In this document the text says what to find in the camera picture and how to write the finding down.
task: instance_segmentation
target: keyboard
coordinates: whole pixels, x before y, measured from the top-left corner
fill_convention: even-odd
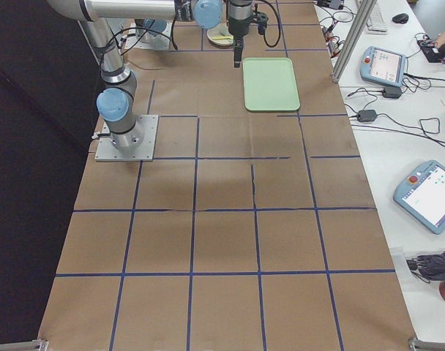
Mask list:
[[[361,6],[362,0],[356,0],[357,8],[359,9],[359,6]],[[382,17],[382,11],[378,4],[378,2],[375,3],[374,8],[372,9],[372,12],[369,15],[369,18],[367,19],[367,33],[369,34],[380,34],[385,35],[388,32],[387,24],[384,21],[384,18]]]

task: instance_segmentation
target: white screen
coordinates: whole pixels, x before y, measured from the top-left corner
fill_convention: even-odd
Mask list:
[[[435,166],[403,200],[438,227],[445,220],[445,170]]]
[[[396,53],[387,53],[386,51],[375,49],[370,75],[396,83],[400,71],[400,61],[401,56]]]

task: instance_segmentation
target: power adapter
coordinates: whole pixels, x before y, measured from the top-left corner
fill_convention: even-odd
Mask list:
[[[386,86],[382,91],[382,96],[387,99],[399,99],[401,97],[402,91],[397,86]]]
[[[374,122],[377,119],[377,113],[375,110],[360,110],[356,117],[361,123]]]

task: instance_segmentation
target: black mouse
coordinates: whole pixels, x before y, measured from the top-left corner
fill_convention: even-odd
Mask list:
[[[392,20],[395,23],[399,23],[399,24],[405,24],[406,22],[408,22],[409,16],[405,13],[399,13],[398,15],[394,16],[392,18]]]

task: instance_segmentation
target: white table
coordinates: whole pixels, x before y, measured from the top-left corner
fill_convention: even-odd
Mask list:
[[[347,97],[349,93],[358,87],[372,90],[375,89],[371,87],[379,87],[363,81],[359,75],[360,61],[366,48],[376,46],[409,56],[419,49],[415,34],[423,32],[405,0],[378,0],[378,3],[389,32],[387,35],[374,35],[366,34],[364,30],[340,79],[343,99],[355,110],[361,110],[373,98],[367,94]],[[357,11],[354,0],[346,0],[345,4]],[[408,23],[399,25],[391,22],[391,18],[401,12],[409,14]],[[317,9],[317,13],[319,19],[327,16],[322,9]],[[346,20],[348,16],[342,14],[338,18]],[[329,26],[330,21],[325,20],[322,24]],[[333,34],[345,39],[350,26],[351,23],[338,23]],[[445,66],[428,63],[422,53],[409,59],[408,72],[445,79]],[[429,91],[405,93],[398,100],[380,96],[367,108],[377,113],[387,113],[402,124],[414,126],[421,118],[439,118],[441,134],[437,137],[445,140],[445,83],[435,82],[433,86]],[[350,109],[348,114],[355,115]],[[359,124],[355,120],[351,120],[351,123]],[[405,130],[383,116],[378,117],[371,126]],[[439,295],[438,283],[425,284],[415,279],[405,262],[406,258],[418,254],[445,250],[445,231],[441,235],[432,234],[392,199],[397,185],[420,163],[436,159],[445,165],[445,148],[420,137],[361,127],[353,129],[416,335],[423,341],[445,342],[445,301]]]

